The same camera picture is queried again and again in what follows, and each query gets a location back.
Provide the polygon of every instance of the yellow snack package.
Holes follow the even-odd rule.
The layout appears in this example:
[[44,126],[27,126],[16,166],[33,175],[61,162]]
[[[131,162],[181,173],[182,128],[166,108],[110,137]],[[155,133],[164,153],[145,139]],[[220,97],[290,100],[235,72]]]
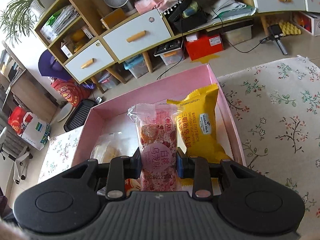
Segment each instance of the yellow snack package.
[[218,92],[217,84],[212,84],[194,90],[182,101],[167,100],[168,104],[184,107],[176,120],[178,131],[187,147],[186,155],[204,157],[209,163],[220,163],[222,159],[229,159],[216,140],[214,109]]

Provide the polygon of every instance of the cabinet leg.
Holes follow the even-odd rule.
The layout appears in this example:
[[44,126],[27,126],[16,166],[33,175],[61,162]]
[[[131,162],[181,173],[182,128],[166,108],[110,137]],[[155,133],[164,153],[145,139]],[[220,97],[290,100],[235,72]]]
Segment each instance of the cabinet leg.
[[268,24],[265,16],[260,16],[262,27],[266,36],[269,36]]
[[144,57],[144,61],[146,62],[146,65],[148,67],[149,72],[152,73],[153,72],[153,67],[152,67],[151,60],[150,60],[148,52],[144,51],[144,52],[142,52],[142,55]]
[[103,94],[104,90],[102,89],[100,83],[98,82],[95,76],[91,77],[91,81],[96,84],[97,89],[99,89],[99,91]]
[[108,72],[113,75],[117,80],[119,80],[122,84],[126,84],[126,80],[120,76],[120,74],[113,70],[111,67],[106,68],[106,70],[108,70]]

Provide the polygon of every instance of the tile floor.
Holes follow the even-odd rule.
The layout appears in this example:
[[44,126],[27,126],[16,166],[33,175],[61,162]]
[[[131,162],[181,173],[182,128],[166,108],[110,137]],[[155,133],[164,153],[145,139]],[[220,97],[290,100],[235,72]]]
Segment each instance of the tile floor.
[[[261,30],[253,30],[253,39],[238,44],[236,47],[242,51],[248,51],[258,44],[259,40],[264,37],[265,35]],[[217,53],[219,57],[211,59],[209,63],[217,77],[284,57],[295,57],[298,54],[308,57],[313,63],[320,66],[320,37],[312,37],[310,34],[303,32],[302,35],[299,36],[286,36],[282,41],[288,50],[287,56],[284,56],[270,41],[258,46],[255,50],[247,54],[240,53],[233,47],[226,48],[224,51]],[[98,91],[95,91],[95,96],[101,96],[104,100],[110,100],[130,90],[156,81],[157,77],[170,66],[165,66],[163,63],[161,64],[159,58],[158,60],[155,59],[155,61],[157,62],[154,63],[155,71],[153,73],[147,73],[139,79],[132,78],[127,84],[120,84],[116,88],[106,91],[103,95],[99,94]],[[187,58],[169,70],[162,77],[164,78],[166,76],[179,73],[200,64],[200,62],[191,62],[190,58]],[[50,134],[51,137],[64,133],[63,124],[65,120],[58,123],[53,119],[52,132]],[[33,149],[32,154],[34,155],[34,158],[30,160],[28,164],[26,180],[20,181],[19,185],[13,184],[12,186],[12,192],[9,200],[11,207],[14,200],[21,192],[37,184],[40,169],[48,147],[49,144],[47,143],[41,151]]]

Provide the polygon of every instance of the white shopping bag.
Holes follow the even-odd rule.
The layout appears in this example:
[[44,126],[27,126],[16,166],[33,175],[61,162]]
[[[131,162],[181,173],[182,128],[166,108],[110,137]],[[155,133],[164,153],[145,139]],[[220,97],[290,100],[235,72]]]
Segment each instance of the white shopping bag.
[[[30,123],[26,123],[25,119],[29,114],[33,116],[33,118]],[[21,138],[30,143],[30,145],[37,150],[41,150],[47,143],[51,125],[42,121],[31,112],[26,113],[23,122],[26,125],[26,128],[21,134]]]

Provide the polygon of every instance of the tablecloth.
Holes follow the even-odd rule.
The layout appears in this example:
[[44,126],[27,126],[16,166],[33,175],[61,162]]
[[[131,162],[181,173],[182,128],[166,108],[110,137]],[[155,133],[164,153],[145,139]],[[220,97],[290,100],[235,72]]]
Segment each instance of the tablecloth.
[[298,232],[316,230],[320,224],[319,68],[298,56],[218,80],[248,167],[297,192],[305,203]]
[[38,184],[71,168],[83,126],[50,138],[47,154],[42,164]]

